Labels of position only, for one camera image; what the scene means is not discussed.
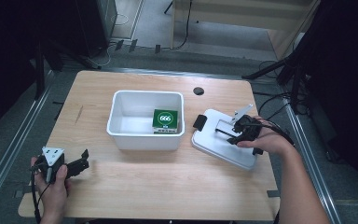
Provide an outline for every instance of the wooden table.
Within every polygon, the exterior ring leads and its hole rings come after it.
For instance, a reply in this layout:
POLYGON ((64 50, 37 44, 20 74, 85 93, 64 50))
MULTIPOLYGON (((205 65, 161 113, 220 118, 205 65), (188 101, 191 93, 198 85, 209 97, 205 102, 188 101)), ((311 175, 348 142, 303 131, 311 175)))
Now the wooden table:
MULTIPOLYGON (((176 21, 187 21, 190 0, 172 1, 171 47, 176 21)), ((277 58, 290 53, 301 32, 306 32, 320 0, 197 0, 191 7, 192 21, 268 29, 277 58)))
MULTIPOLYGON (((80 72, 48 140, 65 149, 66 161, 89 150, 89 169, 72 179, 67 217, 272 220, 279 198, 269 154, 252 171, 209 156, 191 145, 198 114, 213 108, 231 115, 254 104, 243 80, 203 77, 80 72), (202 87, 201 96, 193 93, 202 87), (185 98, 186 132, 175 151, 119 150, 106 132, 113 94, 118 90, 179 91, 185 98)), ((255 108, 249 113, 256 115, 255 108)), ((34 215, 31 194, 19 214, 34 215)))

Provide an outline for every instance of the small green package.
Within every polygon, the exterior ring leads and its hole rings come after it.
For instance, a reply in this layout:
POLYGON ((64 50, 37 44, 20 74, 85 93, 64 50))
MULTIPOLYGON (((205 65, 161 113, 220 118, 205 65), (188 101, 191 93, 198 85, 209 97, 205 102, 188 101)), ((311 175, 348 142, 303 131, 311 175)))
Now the small green package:
POLYGON ((174 110, 155 109, 153 131, 154 133, 177 133, 178 112, 174 110))

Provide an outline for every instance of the white plastic container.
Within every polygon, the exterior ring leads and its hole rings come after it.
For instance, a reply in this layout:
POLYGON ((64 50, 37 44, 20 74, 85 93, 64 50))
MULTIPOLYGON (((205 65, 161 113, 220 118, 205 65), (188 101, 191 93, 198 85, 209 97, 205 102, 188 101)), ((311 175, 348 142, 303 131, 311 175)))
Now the white plastic container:
POLYGON ((106 130, 119 149, 176 150, 185 133, 183 95, 174 91, 117 91, 106 130), (177 133, 153 133, 155 109, 178 111, 177 133))

